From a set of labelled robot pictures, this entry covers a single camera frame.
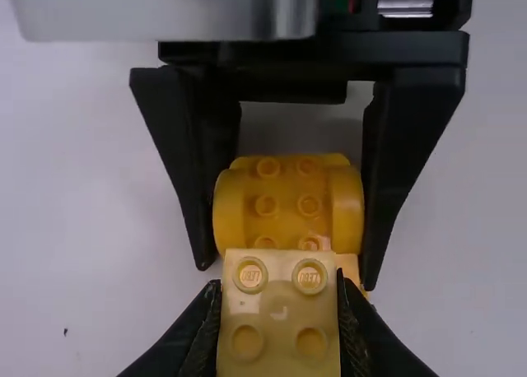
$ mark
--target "lego logo on stud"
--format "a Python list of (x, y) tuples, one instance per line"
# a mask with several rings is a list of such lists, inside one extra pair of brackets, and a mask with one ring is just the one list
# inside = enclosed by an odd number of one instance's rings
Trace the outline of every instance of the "lego logo on stud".
[(296, 335), (296, 350), (306, 358), (321, 361), (328, 350), (328, 338), (318, 328), (304, 328)]
[(258, 258), (243, 258), (238, 262), (232, 279), (240, 291), (256, 294), (263, 290), (267, 284), (267, 268)]
[(302, 237), (298, 241), (298, 249), (302, 251), (318, 251), (320, 250), (320, 241), (313, 235)]
[(273, 157), (264, 157), (256, 164), (256, 174), (260, 178), (276, 178), (280, 174), (280, 162)]
[(296, 206), (303, 216), (313, 217), (319, 215), (322, 202), (313, 194), (304, 194), (300, 196)]
[(304, 259), (293, 269), (291, 277), (295, 288), (305, 295), (320, 293), (328, 283), (328, 272), (316, 259)]
[(241, 325), (231, 336), (232, 355), (241, 361), (254, 361), (264, 349), (264, 336), (252, 325)]
[(254, 210), (260, 216), (275, 216), (278, 213), (278, 200), (267, 194), (256, 198)]
[(316, 173), (319, 170), (319, 165), (310, 157), (303, 157), (296, 163), (296, 172), (300, 175), (308, 176)]
[(254, 241), (253, 247), (258, 249), (275, 249), (277, 248), (277, 242), (271, 237), (261, 235)]

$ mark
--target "white surface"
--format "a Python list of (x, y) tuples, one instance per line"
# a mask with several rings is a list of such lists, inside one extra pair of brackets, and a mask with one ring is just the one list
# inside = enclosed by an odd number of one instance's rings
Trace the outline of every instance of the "white surface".
[[(441, 376), (527, 366), (525, 2), (475, 1), (467, 95), (401, 211), (373, 295)], [(194, 268), (128, 90), (131, 67), (157, 65), (156, 46), (28, 44), (6, 0), (0, 40), (0, 375), (115, 376), (220, 272)], [(344, 120), (360, 115), (362, 89), (337, 109), (248, 106), (242, 147), (358, 146)], [(291, 130), (261, 144), (272, 121), (299, 115), (316, 144)]]

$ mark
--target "black plastic mount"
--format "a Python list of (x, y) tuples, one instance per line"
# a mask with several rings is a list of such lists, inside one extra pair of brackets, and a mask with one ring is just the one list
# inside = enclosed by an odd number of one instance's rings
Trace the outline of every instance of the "black plastic mount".
[(472, 0), (435, 0), (428, 23), (385, 22), (376, 0), (362, 2), (358, 14), (322, 16), (307, 40), (159, 43), (167, 65), (131, 71), (198, 269), (217, 256), (212, 197), (236, 157), (240, 101), (341, 104), (348, 81), (367, 80), (375, 86), (363, 119), (361, 279), (375, 287), (399, 210), (464, 95), (469, 36), (456, 29)]

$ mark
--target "yellow lego brick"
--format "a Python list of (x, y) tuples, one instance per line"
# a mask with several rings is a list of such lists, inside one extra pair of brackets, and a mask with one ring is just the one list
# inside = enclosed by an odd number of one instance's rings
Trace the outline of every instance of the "yellow lego brick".
[(359, 254), (361, 177), (340, 154), (240, 157), (218, 177), (212, 223), (221, 255), (227, 248)]
[(218, 377), (338, 377), (334, 252), (228, 249)]

